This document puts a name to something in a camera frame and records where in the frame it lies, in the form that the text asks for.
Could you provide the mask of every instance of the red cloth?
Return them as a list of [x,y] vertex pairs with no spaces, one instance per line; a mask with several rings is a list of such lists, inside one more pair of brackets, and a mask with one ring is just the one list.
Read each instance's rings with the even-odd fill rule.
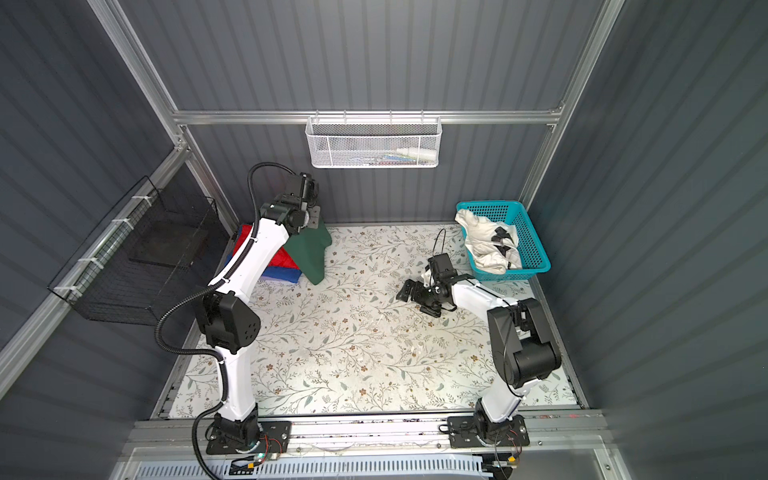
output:
[[[235,250],[233,255],[237,253],[237,251],[240,249],[240,246],[245,243],[245,240],[250,235],[250,231],[252,229],[253,226],[251,225],[243,225],[242,228],[240,228],[240,236],[237,238],[237,242],[235,242]],[[277,251],[277,253],[275,253],[275,256],[272,257],[269,266],[281,266],[283,268],[293,268],[295,270],[300,270],[299,266],[296,265],[296,262],[293,261],[293,258],[291,258],[288,252],[286,252],[286,249],[282,247]]]

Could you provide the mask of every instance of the black wire mesh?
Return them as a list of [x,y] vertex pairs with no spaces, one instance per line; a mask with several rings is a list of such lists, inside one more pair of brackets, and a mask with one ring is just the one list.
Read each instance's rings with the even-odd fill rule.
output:
[[[84,263],[79,275],[62,285],[67,275],[61,272],[49,286],[90,320],[157,324],[172,306],[208,284],[227,245],[216,204],[202,195],[153,190],[125,220],[112,221],[117,227],[103,246],[74,262]],[[137,261],[138,248],[163,225],[189,233],[179,236],[176,263]]]

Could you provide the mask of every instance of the green cloth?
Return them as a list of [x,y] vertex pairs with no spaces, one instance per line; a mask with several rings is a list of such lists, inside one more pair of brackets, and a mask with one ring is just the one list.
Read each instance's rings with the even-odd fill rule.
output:
[[331,243],[331,234],[321,218],[317,228],[303,228],[298,235],[292,235],[284,246],[306,278],[317,285],[326,277],[326,248]]

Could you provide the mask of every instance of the white cloth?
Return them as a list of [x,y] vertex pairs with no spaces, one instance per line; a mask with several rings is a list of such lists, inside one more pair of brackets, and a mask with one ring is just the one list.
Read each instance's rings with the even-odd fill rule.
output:
[[[507,269],[519,269],[523,267],[518,252],[518,229],[515,225],[491,222],[487,217],[478,217],[469,210],[462,209],[456,212],[455,220],[464,227],[467,232],[465,245],[475,259],[475,265],[482,271],[503,275]],[[496,235],[497,228],[503,228],[509,233],[511,240],[502,239],[502,244],[510,247],[506,256],[491,242],[491,237]]]

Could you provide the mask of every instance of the gray wall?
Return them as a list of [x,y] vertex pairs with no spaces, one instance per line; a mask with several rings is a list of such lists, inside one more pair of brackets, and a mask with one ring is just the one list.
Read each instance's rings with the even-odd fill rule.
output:
[[0,346],[171,147],[86,2],[0,2]]
[[[601,4],[123,3],[183,110],[555,108]],[[318,170],[303,127],[192,127],[242,221],[253,219],[245,175],[261,160],[319,178],[329,222],[448,220],[460,200],[518,198],[545,129],[446,126],[436,169]],[[279,191],[268,175],[262,200]]]
[[[0,345],[171,147],[85,1],[0,2]],[[0,478],[106,478],[173,361],[150,327],[68,315],[0,400]]]
[[[304,127],[194,126],[216,177],[242,221],[253,221],[247,173],[259,161],[310,172],[326,222],[451,220],[462,200],[515,199],[546,133],[544,125],[446,125],[437,168],[312,168]],[[259,203],[283,191],[284,174],[263,168]]]
[[542,286],[637,478],[764,478],[768,4],[639,2],[531,209]]

